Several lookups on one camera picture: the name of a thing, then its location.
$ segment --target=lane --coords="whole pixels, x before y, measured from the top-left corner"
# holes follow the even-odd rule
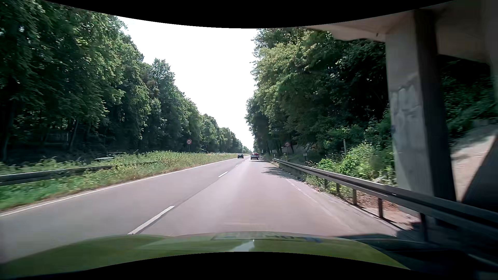
[[[248,159],[168,173],[2,216],[0,263],[89,238],[128,234]]]
[[[321,236],[396,233],[387,223],[314,191],[270,163],[248,160],[176,205],[141,234],[179,236],[227,231]]]

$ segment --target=green foliage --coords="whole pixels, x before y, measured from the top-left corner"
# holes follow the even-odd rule
[[[42,0],[2,3],[2,161],[19,163],[23,152],[47,146],[75,159],[108,150],[244,150],[176,87],[166,61],[143,62],[116,16]]]
[[[234,153],[185,153],[171,151],[148,152],[139,154],[138,156],[126,154],[111,161],[101,162],[99,165],[149,161],[157,161],[157,163],[124,165],[113,169],[87,172],[81,176],[0,186],[0,210],[33,203],[46,198],[53,198],[83,190],[91,190],[156,174],[230,159],[236,156],[237,155]],[[32,166],[24,166],[21,168],[0,165],[0,174],[53,170],[78,166],[81,165],[75,162],[56,162],[53,159],[48,159],[42,160]]]
[[[246,115],[254,149],[282,155],[290,141],[317,168],[396,185],[384,44],[300,28],[259,29],[254,41],[257,89]],[[488,65],[443,55],[438,63],[452,141],[473,119],[496,117],[496,102]]]

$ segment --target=tree canopy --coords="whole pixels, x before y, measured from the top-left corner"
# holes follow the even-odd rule
[[[326,31],[263,28],[253,39],[257,89],[247,101],[254,148],[289,141],[334,155],[367,141],[390,150],[385,47],[366,39],[336,40]],[[494,117],[488,65],[438,57],[450,139],[474,118]]]
[[[7,151],[248,152],[201,114],[166,61],[143,61],[116,16],[42,0],[0,10],[0,142]]]

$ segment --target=sign post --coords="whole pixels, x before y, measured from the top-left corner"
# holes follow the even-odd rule
[[[190,152],[190,144],[192,143],[192,140],[187,139],[187,145],[188,145],[188,152]]]
[[[289,146],[290,146],[290,143],[289,142],[285,142],[285,145],[287,147],[287,155],[286,155],[286,158],[287,158],[287,161],[289,161]]]

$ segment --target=guardrail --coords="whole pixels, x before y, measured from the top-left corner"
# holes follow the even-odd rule
[[[423,238],[427,240],[425,215],[455,226],[481,232],[492,237],[498,236],[498,213],[471,205],[429,196],[414,191],[375,183],[351,176],[333,173],[309,166],[299,165],[281,159],[273,159],[280,164],[314,175],[327,181],[353,189],[353,204],[356,204],[356,191],[361,191],[379,199],[379,216],[383,218],[382,201],[387,200],[420,213]]]
[[[77,176],[83,175],[85,171],[98,171],[102,169],[111,169],[117,166],[128,166],[136,164],[147,164],[156,163],[157,161],[148,162],[137,162],[137,163],[126,163],[126,164],[113,164],[113,165],[101,165],[101,166],[87,166],[87,167],[77,167],[77,168],[66,168],[57,170],[46,170],[46,171],[36,171],[36,172],[26,172],[26,173],[16,173],[8,175],[0,175],[0,186],[29,183],[36,181],[43,181],[67,176]]]

